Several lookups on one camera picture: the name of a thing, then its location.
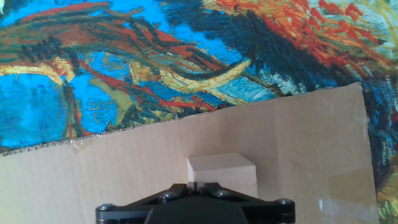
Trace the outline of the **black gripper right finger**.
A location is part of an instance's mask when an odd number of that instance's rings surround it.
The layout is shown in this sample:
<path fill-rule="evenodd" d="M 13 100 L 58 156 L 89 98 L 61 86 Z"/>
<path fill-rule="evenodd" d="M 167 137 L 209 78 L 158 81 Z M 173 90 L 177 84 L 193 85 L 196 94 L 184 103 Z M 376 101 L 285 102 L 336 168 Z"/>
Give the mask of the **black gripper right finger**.
<path fill-rule="evenodd" d="M 196 182 L 196 193 L 236 205 L 249 223 L 295 223 L 295 202 L 288 198 L 265 201 L 222 187 L 217 182 Z"/>

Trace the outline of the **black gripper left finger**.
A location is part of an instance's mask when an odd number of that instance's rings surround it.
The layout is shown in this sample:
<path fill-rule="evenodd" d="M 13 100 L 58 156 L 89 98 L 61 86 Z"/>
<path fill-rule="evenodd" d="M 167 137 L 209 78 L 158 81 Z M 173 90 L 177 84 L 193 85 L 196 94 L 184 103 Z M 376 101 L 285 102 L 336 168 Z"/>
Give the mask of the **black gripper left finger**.
<path fill-rule="evenodd" d="M 170 188 L 140 199 L 136 202 L 117 206 L 113 203 L 105 203 L 95 209 L 95 223 L 109 224 L 122 223 L 126 220 L 145 220 L 149 212 L 158 205 L 188 197 L 198 191 L 196 182 L 187 184 L 173 184 Z"/>

